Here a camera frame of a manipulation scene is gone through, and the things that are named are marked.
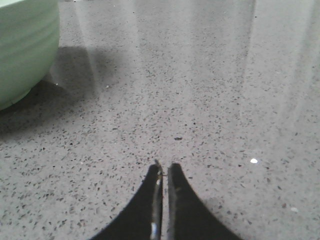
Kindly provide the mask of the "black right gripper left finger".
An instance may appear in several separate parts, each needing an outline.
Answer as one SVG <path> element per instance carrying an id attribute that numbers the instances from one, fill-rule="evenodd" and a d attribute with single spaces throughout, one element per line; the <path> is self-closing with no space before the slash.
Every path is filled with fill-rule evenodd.
<path id="1" fill-rule="evenodd" d="M 159 240 L 162 235 L 163 169 L 156 160 L 127 206 L 94 240 Z"/>

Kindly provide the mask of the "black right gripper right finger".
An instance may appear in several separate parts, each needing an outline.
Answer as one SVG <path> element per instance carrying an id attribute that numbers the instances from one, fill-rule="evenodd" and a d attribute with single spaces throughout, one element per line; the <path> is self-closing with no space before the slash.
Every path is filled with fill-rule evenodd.
<path id="1" fill-rule="evenodd" d="M 204 205 L 190 186 L 182 167 L 168 169 L 169 240 L 239 240 Z"/>

